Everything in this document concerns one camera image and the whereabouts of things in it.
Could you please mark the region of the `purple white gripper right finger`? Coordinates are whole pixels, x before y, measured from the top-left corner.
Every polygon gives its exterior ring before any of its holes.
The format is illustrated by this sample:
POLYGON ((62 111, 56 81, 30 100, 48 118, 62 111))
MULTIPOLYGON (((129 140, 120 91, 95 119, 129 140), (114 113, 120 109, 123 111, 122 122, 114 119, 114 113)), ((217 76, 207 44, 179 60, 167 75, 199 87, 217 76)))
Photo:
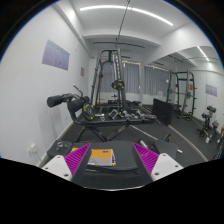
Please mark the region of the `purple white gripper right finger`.
POLYGON ((136 143, 132 153, 144 181, 156 181, 182 169, 167 153, 157 154, 136 143))

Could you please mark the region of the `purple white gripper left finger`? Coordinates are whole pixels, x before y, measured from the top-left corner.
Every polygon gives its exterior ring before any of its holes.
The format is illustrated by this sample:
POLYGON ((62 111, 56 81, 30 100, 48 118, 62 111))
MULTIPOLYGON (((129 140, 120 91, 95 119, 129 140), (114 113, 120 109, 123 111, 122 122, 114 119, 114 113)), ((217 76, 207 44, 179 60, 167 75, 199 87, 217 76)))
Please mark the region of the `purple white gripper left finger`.
POLYGON ((86 144, 66 156, 56 155, 42 169, 65 180, 79 181, 91 155, 90 144, 86 144))

